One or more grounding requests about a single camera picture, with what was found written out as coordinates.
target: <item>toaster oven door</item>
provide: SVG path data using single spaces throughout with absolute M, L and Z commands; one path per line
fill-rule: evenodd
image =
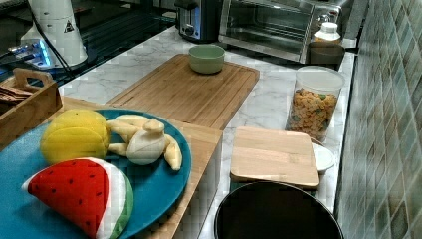
M 295 0 L 227 0 L 223 3 L 219 40 L 301 62 L 310 41 L 313 10 L 314 5 Z

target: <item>red watermelon flesh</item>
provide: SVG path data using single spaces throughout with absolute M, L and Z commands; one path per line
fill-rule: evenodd
M 28 192 L 96 238 L 109 194 L 100 165 L 86 159 L 55 164 L 31 179 Z

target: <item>marble countertop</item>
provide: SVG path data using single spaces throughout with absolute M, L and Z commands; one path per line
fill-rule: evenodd
M 123 90 L 146 76 L 176 54 L 187 54 L 194 46 L 183 40 L 172 27 L 120 54 L 88 73 L 61 86 L 62 96 L 105 104 Z M 213 221 L 218 205 L 230 190 L 230 158 L 235 130 L 238 126 L 284 129 L 295 86 L 297 67 L 277 65 L 226 52 L 225 61 L 260 71 L 260 79 L 235 113 L 223 134 L 220 184 L 199 238 L 213 238 Z M 333 119 L 323 143 L 335 156 L 335 165 L 320 176 L 315 197 L 331 212 L 339 171 L 350 82 L 354 56 L 346 53 L 339 72 L 345 78 Z

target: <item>small cutting board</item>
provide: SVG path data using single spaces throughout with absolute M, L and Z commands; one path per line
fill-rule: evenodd
M 317 189 L 319 177 L 311 138 L 301 132 L 238 127 L 230 177 L 234 182 L 270 180 Z

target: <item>watermelon rind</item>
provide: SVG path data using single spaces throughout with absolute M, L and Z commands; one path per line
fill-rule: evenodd
M 120 169 L 102 159 L 93 157 L 81 157 L 76 159 L 90 160 L 100 165 L 108 175 L 108 181 L 110 182 L 108 200 L 106 201 L 107 204 L 105 206 L 105 212 L 100 222 L 96 238 L 117 238 L 127 225 L 133 208 L 133 191 L 129 180 L 124 173 L 120 171 Z M 23 183 L 23 190 L 28 191 L 31 180 L 38 173 L 31 176 Z
M 117 238 L 124 230 L 127 225 L 127 222 L 130 219 L 130 215 L 133 209 L 133 190 L 131 188 L 129 179 L 124 176 L 126 181 L 126 201 L 124 205 L 123 212 L 121 213 L 120 217 L 118 218 L 117 224 L 114 227 L 114 231 L 112 232 L 111 239 Z

